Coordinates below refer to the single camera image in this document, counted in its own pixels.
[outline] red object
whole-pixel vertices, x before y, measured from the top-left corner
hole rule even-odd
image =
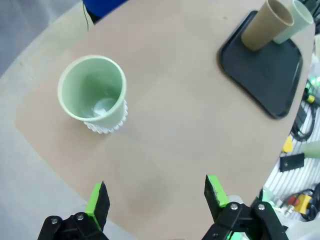
[[[293,205],[293,203],[295,202],[294,207],[298,206],[299,205],[299,199],[297,201],[295,201],[296,198],[297,198],[296,196],[290,197],[289,200],[288,200],[288,205]]]

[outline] yellow object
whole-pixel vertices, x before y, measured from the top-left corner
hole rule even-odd
[[[291,137],[288,136],[287,139],[285,140],[285,143],[284,143],[284,146],[283,146],[282,151],[283,151],[284,153],[289,153],[289,152],[291,152],[293,149],[294,149],[294,145],[292,144]]]
[[[311,197],[308,195],[302,194],[298,197],[298,199],[299,199],[299,204],[294,208],[294,211],[301,214],[306,214],[307,206],[311,200]]]
[[[309,95],[306,101],[312,104],[315,101],[315,99],[316,99],[315,96]]]

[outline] brown tabletop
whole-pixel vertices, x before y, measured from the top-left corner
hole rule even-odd
[[[219,48],[262,3],[129,0],[37,82],[17,111],[16,126],[86,200],[104,180],[108,217],[136,237],[201,239],[213,223],[206,174],[216,174],[227,194],[250,204],[279,156],[306,84],[314,26],[293,38],[303,69],[281,120],[269,117],[219,68]],[[60,74],[89,54],[113,59],[127,78],[127,121],[110,135],[91,132],[58,103]]]

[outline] brown cup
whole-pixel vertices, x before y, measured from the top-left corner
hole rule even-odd
[[[242,43],[256,51],[294,24],[289,10],[277,0],[266,0],[241,35]]]

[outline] tray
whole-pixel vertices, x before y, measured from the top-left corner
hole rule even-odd
[[[241,34],[257,14],[251,11],[219,51],[220,64],[227,75],[244,88],[276,119],[285,117],[296,94],[303,59],[289,39],[269,42],[251,51],[241,42]]]

